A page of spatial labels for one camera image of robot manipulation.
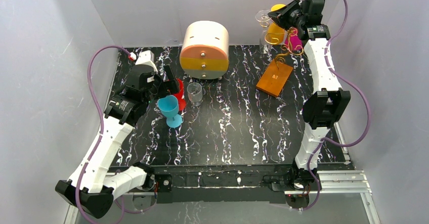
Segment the blue wine glass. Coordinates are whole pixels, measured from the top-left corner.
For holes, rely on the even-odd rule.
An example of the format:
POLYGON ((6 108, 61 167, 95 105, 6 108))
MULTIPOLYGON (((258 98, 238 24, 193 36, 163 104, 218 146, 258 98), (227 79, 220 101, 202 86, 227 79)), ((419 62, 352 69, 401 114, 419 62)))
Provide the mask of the blue wine glass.
POLYGON ((169 95, 158 99, 157 107, 166 118, 167 126, 177 128, 183 123, 183 118, 179 114, 179 101, 175 96, 169 95))

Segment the red wine glass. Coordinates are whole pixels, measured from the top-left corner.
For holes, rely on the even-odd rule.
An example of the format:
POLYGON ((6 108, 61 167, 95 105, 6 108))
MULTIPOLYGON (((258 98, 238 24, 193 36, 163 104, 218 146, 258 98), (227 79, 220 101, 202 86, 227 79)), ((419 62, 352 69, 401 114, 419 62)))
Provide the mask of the red wine glass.
POLYGON ((184 99, 184 84, 180 79, 176 79, 176 81, 179 84, 179 92, 177 94, 174 94, 174 96, 178 100, 179 111, 183 111, 186 107, 186 101, 184 99))

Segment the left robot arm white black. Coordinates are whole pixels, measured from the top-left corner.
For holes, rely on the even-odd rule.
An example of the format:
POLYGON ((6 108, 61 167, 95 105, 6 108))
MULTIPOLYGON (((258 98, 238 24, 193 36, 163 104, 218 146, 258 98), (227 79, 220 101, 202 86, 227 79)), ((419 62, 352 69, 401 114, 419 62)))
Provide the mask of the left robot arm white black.
POLYGON ((141 162, 115 176, 106 174, 150 103, 179 92, 170 65, 163 69, 166 80, 154 66, 139 64, 131 69, 122 89, 109 99, 101 115, 100 129, 81 164, 67 180, 57 182, 55 191, 83 214, 102 218, 118 197, 147 186, 154 176, 154 168, 141 162))

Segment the clear wine glass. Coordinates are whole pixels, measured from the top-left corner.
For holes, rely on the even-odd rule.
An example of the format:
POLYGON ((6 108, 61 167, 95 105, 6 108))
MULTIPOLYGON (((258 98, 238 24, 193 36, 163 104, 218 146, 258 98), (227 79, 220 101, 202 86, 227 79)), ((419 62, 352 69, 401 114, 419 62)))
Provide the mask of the clear wine glass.
POLYGON ((259 37, 259 48, 262 54, 268 54, 271 51, 272 45, 266 41, 266 35, 268 34, 268 28, 270 26, 270 17, 268 16, 269 10, 260 10, 255 14, 255 19, 262 28, 261 35, 259 37))
POLYGON ((188 98, 193 106, 199 106, 202 103, 202 85, 192 82, 187 86, 188 98))

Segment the clear wine glass front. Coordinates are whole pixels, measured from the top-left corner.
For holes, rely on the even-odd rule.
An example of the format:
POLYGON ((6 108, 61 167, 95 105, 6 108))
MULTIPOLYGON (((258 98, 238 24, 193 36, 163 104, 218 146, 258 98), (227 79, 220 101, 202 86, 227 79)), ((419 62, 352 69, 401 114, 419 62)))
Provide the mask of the clear wine glass front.
POLYGON ((187 86, 188 98, 193 106, 199 106, 202 103, 202 85, 192 82, 187 86))

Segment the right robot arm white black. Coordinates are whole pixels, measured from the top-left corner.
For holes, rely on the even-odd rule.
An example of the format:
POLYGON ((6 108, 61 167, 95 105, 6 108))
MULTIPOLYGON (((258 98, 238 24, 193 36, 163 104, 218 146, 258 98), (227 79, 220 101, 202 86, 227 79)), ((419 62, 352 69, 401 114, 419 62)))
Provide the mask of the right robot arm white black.
POLYGON ((351 93, 342 89, 327 65, 330 58, 327 46, 331 38, 329 28, 322 24, 325 0, 293 0, 282 8, 268 12, 274 24, 286 30, 294 28, 303 42, 313 78, 313 94, 303 105, 304 136, 299 152, 289 171, 291 183, 311 183, 317 174, 317 155, 323 138, 339 121, 351 99, 351 93))

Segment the yellow wine glass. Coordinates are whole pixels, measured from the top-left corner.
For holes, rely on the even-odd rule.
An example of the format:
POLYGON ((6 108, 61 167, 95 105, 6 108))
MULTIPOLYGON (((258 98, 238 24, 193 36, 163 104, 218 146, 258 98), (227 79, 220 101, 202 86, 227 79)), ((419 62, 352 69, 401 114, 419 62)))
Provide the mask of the yellow wine glass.
POLYGON ((270 19, 270 25, 263 37, 263 41, 271 45, 284 44, 286 37, 285 30, 277 25, 269 15, 267 16, 270 19))

